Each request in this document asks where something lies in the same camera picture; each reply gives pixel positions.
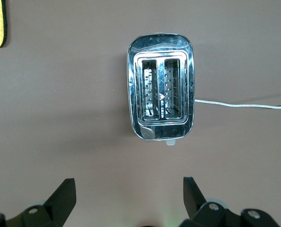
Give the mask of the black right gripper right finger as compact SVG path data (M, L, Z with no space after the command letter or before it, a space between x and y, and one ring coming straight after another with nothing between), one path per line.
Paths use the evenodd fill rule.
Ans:
M266 212L244 209L240 215L215 201L207 201L193 177L183 179L184 205L189 216L181 227L277 227Z

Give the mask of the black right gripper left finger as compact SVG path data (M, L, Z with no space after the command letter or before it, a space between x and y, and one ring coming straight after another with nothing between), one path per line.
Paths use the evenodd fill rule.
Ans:
M42 205L33 205L6 219L0 213L0 227L62 227L76 205L75 179L65 179Z

